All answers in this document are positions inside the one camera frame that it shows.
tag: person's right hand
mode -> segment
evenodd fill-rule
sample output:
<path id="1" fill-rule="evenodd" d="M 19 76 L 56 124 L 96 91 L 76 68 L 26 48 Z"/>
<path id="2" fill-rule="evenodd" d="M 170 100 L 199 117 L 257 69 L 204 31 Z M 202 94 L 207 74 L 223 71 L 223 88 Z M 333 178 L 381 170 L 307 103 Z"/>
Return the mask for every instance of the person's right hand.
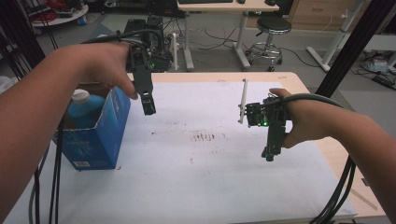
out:
<path id="1" fill-rule="evenodd" d="M 290 95 L 284 89 L 271 89 L 270 92 L 283 97 Z M 332 136 L 332 120 L 336 119 L 339 110 L 344 110 L 335 105 L 313 100 L 287 102 L 286 109 L 293 125 L 283 143 L 283 146 L 287 148 L 294 147 L 304 141 Z"/>

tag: black stool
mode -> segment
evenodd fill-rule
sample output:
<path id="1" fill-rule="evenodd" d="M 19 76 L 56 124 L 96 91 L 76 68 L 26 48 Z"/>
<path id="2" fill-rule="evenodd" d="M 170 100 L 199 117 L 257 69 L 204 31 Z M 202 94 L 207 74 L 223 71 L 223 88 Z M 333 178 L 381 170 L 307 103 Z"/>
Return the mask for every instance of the black stool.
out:
<path id="1" fill-rule="evenodd" d="M 250 65 L 254 64 L 253 58 L 256 56 L 271 59 L 271 65 L 268 67 L 268 72 L 274 72 L 274 60 L 277 60 L 278 64 L 282 64 L 283 59 L 282 51 L 272 44 L 273 36 L 287 34 L 291 30 L 291 24 L 290 22 L 278 17 L 262 17 L 257 20 L 256 26 L 260 30 L 256 36 L 259 36 L 262 33 L 267 33 L 267 41 L 253 44 L 250 49 L 245 51 L 245 55 L 247 56 L 247 60 Z"/>

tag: light blue container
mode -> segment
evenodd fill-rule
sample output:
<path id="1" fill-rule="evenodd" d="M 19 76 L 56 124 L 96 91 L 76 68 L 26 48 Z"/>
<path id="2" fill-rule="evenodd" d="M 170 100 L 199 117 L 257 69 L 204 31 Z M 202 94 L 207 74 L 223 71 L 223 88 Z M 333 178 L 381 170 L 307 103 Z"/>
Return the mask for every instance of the light blue container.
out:
<path id="1" fill-rule="evenodd" d="M 93 128 L 101 115 L 105 99 L 80 89 L 75 90 L 72 99 L 67 114 L 73 120 L 75 128 Z"/>

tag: floor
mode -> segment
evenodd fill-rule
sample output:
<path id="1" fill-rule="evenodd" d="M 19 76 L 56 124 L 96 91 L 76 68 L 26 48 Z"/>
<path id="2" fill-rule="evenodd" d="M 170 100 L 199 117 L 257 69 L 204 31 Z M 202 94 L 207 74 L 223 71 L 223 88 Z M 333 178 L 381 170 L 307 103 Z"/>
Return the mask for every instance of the floor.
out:
<path id="1" fill-rule="evenodd" d="M 86 15 L 86 25 L 80 26 L 76 22 L 71 21 L 50 27 L 50 31 L 54 35 L 58 47 L 62 47 L 70 44 L 78 44 L 98 35 L 113 35 L 117 30 L 123 32 L 127 20 L 146 18 L 147 15 L 138 14 L 106 13 L 101 15 L 100 13 L 88 13 Z M 229 48 L 232 42 L 224 42 L 224 38 L 227 36 L 229 36 L 230 40 L 237 39 L 238 29 L 233 32 L 234 23 L 229 23 L 222 23 L 221 26 L 223 28 L 216 28 L 216 26 L 210 27 L 207 25 L 206 27 L 200 25 L 201 23 L 198 20 L 191 27 L 191 54 L 195 66 L 193 72 L 242 71 L 241 63 L 234 54 L 233 49 Z M 170 34 L 175 32 L 180 34 L 180 31 L 184 30 L 183 24 L 183 20 L 178 20 L 178 22 L 171 21 L 165 29 L 165 33 Z M 38 42 L 46 53 L 53 50 L 48 32 L 49 29 L 43 30 L 42 34 L 37 36 Z M 255 35 L 257 33 L 256 28 L 247 28 L 243 40 L 244 49 L 255 42 L 265 39 L 265 35 L 256 37 Z M 287 35 L 275 36 L 274 44 L 284 48 L 284 60 L 281 65 L 276 64 L 276 72 L 293 72 L 299 76 L 309 90 L 315 90 L 323 78 L 325 78 L 326 73 L 318 67 L 315 60 L 305 49 L 306 47 L 313 47 L 320 55 L 324 55 L 334 35 L 335 32 L 292 30 Z M 169 72 L 186 72 L 183 51 L 179 50 L 177 54 L 177 62 L 180 67 L 177 70 L 172 68 Z M 363 59 L 364 55 L 362 54 L 338 87 L 338 98 L 345 100 L 351 109 L 372 117 L 380 126 L 396 137 L 396 118 L 394 116 L 394 112 L 396 111 L 396 91 L 387 89 L 366 78 L 373 77 L 374 75 L 369 74 L 366 77 L 354 75 L 354 72 L 356 73 L 360 69 L 360 63 Z M 257 60 L 249 71 L 266 72 L 268 66 L 268 61 Z M 0 72 L 2 75 L 12 76 L 4 61 L 0 61 Z M 393 75 L 389 75 L 388 77 L 392 80 L 395 78 Z M 378 222 L 371 221 L 371 223 L 386 222 L 380 220 Z"/>

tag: bottle cap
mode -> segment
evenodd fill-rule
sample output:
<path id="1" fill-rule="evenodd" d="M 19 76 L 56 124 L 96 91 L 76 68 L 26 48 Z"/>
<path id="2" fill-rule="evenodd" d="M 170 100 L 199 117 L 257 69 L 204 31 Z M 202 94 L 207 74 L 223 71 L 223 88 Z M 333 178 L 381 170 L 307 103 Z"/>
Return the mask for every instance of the bottle cap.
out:
<path id="1" fill-rule="evenodd" d="M 73 93 L 72 100 L 78 105 L 85 104 L 90 100 L 90 93 L 82 89 L 77 89 Z"/>

